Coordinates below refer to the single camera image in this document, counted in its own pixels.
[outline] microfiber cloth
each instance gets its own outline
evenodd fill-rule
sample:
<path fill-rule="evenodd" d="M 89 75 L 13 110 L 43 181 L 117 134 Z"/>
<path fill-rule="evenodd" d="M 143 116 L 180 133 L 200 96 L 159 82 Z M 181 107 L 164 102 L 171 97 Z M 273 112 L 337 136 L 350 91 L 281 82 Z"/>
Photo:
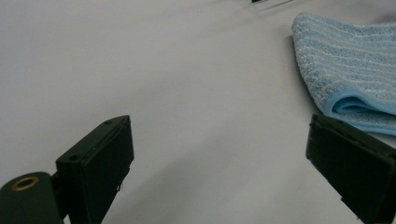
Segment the microfiber cloth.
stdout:
<path fill-rule="evenodd" d="M 396 22 L 355 25 L 301 13 L 292 30 L 301 75 L 323 114 L 396 135 Z"/>

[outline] white surface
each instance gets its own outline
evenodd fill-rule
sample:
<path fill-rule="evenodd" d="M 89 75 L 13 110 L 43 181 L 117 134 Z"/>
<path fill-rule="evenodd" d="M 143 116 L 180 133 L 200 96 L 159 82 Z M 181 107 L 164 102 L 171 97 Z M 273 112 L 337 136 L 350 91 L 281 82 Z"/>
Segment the white surface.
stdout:
<path fill-rule="evenodd" d="M 104 223 L 360 223 L 304 157 L 317 110 L 290 27 L 302 11 L 392 21 L 396 2 L 263 4 L 0 1 L 0 185 L 53 174 L 129 114 L 135 161 Z"/>

